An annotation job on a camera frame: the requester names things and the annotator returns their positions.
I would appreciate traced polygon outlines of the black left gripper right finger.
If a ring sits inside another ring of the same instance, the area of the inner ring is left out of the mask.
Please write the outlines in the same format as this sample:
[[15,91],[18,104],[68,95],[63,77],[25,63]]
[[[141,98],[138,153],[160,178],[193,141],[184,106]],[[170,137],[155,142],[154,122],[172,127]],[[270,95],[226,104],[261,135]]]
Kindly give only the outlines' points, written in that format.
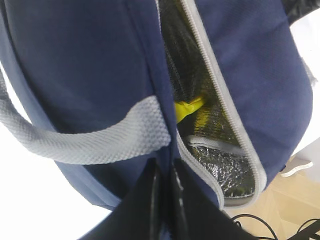
[[171,167],[175,240],[256,240],[237,226],[200,189],[181,159]]

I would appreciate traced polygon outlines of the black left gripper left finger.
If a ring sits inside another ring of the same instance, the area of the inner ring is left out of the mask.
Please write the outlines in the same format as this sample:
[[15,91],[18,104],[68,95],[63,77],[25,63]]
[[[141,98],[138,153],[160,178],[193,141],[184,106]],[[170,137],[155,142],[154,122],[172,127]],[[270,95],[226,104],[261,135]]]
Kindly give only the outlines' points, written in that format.
[[82,240],[159,240],[162,176],[154,158],[147,161],[134,188]]

